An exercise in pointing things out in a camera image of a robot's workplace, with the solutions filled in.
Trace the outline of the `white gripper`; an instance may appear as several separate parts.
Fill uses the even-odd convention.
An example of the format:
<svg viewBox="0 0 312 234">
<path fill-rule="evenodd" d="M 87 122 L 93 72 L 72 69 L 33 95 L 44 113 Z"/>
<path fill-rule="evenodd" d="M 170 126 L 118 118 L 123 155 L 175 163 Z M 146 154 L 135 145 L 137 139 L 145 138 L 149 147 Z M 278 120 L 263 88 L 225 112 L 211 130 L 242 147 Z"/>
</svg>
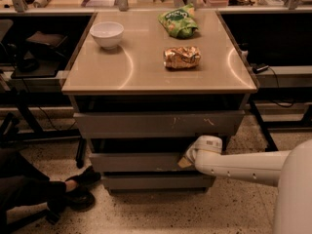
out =
<svg viewBox="0 0 312 234">
<path fill-rule="evenodd" d="M 179 159 L 177 164 L 182 168 L 186 169 L 194 165 L 197 152 L 200 149 L 200 142 L 198 140 L 193 141 L 184 152 L 183 157 Z"/>
</svg>

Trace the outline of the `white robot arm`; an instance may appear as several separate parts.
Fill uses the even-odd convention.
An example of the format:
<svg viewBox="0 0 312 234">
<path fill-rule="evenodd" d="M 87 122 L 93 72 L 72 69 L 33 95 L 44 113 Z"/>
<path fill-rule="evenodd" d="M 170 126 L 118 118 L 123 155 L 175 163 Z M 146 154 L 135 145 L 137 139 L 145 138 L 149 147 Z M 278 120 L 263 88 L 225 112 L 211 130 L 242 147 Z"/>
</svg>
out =
<svg viewBox="0 0 312 234">
<path fill-rule="evenodd" d="M 198 137 L 178 161 L 204 175 L 276 186 L 273 234 L 312 234 L 312 140 L 287 151 L 223 155 L 222 140 Z"/>
</svg>

